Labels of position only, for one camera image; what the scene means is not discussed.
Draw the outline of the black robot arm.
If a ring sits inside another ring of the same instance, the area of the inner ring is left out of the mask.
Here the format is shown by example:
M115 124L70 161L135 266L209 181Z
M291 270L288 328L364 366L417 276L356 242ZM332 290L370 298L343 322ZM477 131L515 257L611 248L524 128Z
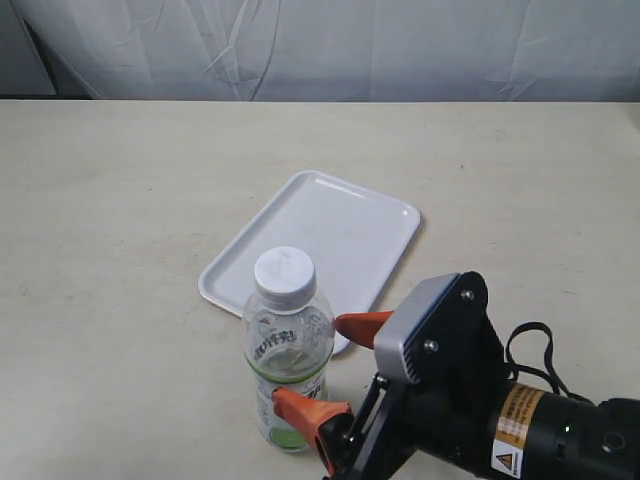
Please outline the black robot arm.
M394 310L343 314L336 330L373 351L358 411L286 388L275 413L309 443L332 479L388 479L423 452L482 479L635 479L639 403L593 403L571 392L546 348L522 384L487 314L474 271L421 281Z

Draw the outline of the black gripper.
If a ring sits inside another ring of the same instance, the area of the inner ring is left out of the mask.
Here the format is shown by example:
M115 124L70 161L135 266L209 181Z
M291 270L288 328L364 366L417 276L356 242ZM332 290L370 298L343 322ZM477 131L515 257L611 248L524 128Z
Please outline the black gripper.
M504 347L487 314L488 288L475 271L460 277L423 330L418 384L389 381L378 373L357 414L347 402L309 398L280 387L274 413L317 452L332 479L388 479L422 451L476 475L490 467L492 411L509 376ZM347 340L374 348L378 331L394 311L345 313L334 329Z

